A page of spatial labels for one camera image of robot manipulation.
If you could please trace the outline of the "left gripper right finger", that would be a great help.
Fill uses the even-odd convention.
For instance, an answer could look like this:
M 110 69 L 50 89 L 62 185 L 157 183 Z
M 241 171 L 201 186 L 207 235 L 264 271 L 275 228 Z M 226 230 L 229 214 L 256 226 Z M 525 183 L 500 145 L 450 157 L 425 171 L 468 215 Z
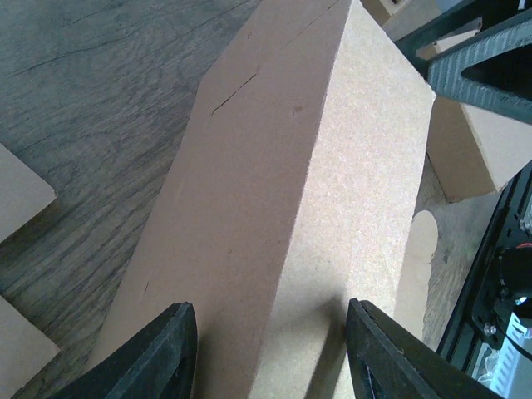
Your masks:
M 348 304 L 347 356 L 356 398 L 497 398 L 373 303 Z

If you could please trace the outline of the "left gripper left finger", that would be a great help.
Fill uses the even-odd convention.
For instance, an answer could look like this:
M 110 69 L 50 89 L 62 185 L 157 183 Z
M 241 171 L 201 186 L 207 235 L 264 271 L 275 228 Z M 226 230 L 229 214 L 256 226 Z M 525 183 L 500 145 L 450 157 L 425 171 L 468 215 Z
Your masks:
M 173 303 L 53 398 L 189 398 L 197 327 L 192 303 Z

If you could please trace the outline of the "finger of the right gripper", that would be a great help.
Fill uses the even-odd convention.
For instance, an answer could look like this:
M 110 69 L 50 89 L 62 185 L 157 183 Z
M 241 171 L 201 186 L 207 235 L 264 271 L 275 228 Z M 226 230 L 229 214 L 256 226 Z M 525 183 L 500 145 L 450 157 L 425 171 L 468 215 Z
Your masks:
M 445 35 L 481 20 L 481 31 L 506 27 L 510 22 L 531 16 L 531 1 L 460 1 L 413 32 L 394 40 L 394 44 L 409 57 L 416 51 Z
M 515 18 L 432 59 L 436 94 L 531 123 L 531 20 Z

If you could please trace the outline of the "cardboard box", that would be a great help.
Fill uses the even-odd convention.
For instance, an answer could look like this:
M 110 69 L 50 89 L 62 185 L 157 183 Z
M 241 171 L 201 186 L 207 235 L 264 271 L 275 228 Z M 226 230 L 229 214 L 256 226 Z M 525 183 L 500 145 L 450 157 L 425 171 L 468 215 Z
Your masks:
M 350 398 L 393 314 L 435 94 L 358 1 L 264 1 L 202 79 L 88 367 L 194 305 L 196 398 Z

